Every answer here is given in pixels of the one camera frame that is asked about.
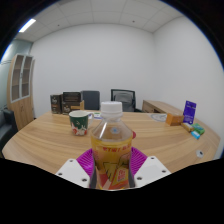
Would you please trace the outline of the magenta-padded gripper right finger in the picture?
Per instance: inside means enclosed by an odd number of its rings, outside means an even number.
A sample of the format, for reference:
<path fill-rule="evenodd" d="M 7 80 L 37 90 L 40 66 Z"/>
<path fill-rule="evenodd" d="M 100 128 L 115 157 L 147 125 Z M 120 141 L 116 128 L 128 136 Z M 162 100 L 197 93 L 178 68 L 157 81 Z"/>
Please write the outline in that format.
<path fill-rule="evenodd" d="M 170 174 L 171 172 L 156 156 L 147 157 L 140 150 L 131 149 L 129 161 L 129 185 L 131 187 L 143 187 Z"/>

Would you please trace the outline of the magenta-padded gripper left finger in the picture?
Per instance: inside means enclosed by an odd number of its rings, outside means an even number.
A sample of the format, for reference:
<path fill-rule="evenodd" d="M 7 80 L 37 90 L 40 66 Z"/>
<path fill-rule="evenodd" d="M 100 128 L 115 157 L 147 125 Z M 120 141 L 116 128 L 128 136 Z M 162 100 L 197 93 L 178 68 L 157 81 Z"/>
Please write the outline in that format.
<path fill-rule="evenodd" d="M 56 175 L 84 188 L 96 187 L 96 169 L 91 149 L 77 159 L 68 159 Z"/>

